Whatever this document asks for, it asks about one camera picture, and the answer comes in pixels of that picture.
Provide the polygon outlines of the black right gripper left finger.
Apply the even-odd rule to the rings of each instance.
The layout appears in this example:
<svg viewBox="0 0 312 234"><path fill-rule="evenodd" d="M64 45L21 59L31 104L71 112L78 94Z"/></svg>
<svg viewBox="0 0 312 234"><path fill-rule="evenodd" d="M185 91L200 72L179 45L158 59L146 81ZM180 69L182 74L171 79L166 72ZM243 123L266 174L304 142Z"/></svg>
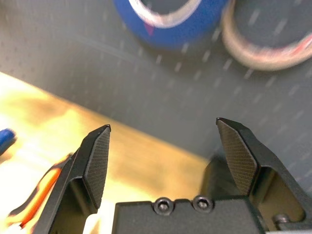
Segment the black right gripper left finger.
<svg viewBox="0 0 312 234"><path fill-rule="evenodd" d="M67 161L33 230L81 234L101 205L108 167L110 125L91 131Z"/></svg>

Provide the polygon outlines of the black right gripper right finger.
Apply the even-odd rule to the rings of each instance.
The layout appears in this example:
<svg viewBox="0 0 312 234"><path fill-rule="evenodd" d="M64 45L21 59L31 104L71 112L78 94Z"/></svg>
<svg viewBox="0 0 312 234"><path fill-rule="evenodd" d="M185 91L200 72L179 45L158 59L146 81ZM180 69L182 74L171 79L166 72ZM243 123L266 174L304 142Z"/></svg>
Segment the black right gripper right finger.
<svg viewBox="0 0 312 234"><path fill-rule="evenodd" d="M217 118L226 161L241 195L270 231L310 231L312 199L280 159L239 122Z"/></svg>

